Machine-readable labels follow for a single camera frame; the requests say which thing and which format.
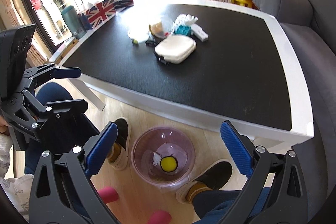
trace blue gripper pad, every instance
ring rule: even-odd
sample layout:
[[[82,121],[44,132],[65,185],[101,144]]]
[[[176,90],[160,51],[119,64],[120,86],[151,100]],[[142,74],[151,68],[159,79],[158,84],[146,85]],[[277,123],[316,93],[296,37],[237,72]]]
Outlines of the blue gripper pad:
[[[236,132],[227,123],[223,122],[220,127],[220,136],[229,150],[239,172],[250,179],[253,173],[252,157],[237,136]]]
[[[111,123],[110,126],[104,129],[103,133],[97,136],[100,139],[96,142],[96,145],[86,157],[85,175],[88,178],[98,174],[108,152],[115,143],[117,136],[118,129],[115,123]]]

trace pink bowl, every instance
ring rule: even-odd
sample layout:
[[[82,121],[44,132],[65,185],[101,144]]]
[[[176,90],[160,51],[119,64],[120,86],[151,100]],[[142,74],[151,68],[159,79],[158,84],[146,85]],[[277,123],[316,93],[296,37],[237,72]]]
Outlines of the pink bowl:
[[[162,157],[175,157],[177,169],[167,173],[160,164],[154,166],[153,152]],[[136,173],[146,182],[161,187],[172,186],[190,174],[195,164],[195,148],[181,131],[172,127],[154,127],[137,138],[132,148],[131,161]]]

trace thermos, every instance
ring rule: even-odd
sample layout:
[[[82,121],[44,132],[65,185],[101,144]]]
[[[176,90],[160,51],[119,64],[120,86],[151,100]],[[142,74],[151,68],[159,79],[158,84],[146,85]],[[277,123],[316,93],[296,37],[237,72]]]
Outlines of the thermos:
[[[75,8],[72,5],[64,8],[61,11],[61,15],[64,19],[65,24],[68,26],[68,29],[74,37],[80,39],[86,34],[86,30],[84,29],[84,26],[80,21]]]

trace shoe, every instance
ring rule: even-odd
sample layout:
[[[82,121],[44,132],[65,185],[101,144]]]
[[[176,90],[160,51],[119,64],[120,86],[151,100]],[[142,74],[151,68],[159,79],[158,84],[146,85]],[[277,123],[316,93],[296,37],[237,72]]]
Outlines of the shoe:
[[[113,155],[114,148],[112,147],[110,153],[107,155],[107,160],[109,164],[115,170],[124,170],[128,163],[128,148],[129,148],[129,140],[131,136],[131,124],[127,118],[118,118],[114,121],[118,128],[118,136],[116,139],[116,143],[121,146],[121,151],[115,162],[110,160]]]
[[[230,179],[232,175],[232,166],[225,160],[221,159],[210,165],[203,173],[197,176],[195,179],[189,181],[176,192],[176,199],[182,204],[189,204],[190,202],[186,200],[186,196],[196,183],[204,183],[211,190],[219,190],[222,188]]]

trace pink dumbbell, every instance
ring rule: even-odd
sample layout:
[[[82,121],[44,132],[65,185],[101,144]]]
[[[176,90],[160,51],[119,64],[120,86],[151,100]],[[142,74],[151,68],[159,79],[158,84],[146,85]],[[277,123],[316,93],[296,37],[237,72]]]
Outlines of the pink dumbbell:
[[[112,187],[105,187],[100,189],[98,194],[105,204],[117,201],[119,199],[117,191]]]
[[[149,218],[147,224],[169,224],[171,215],[166,211],[158,210]]]

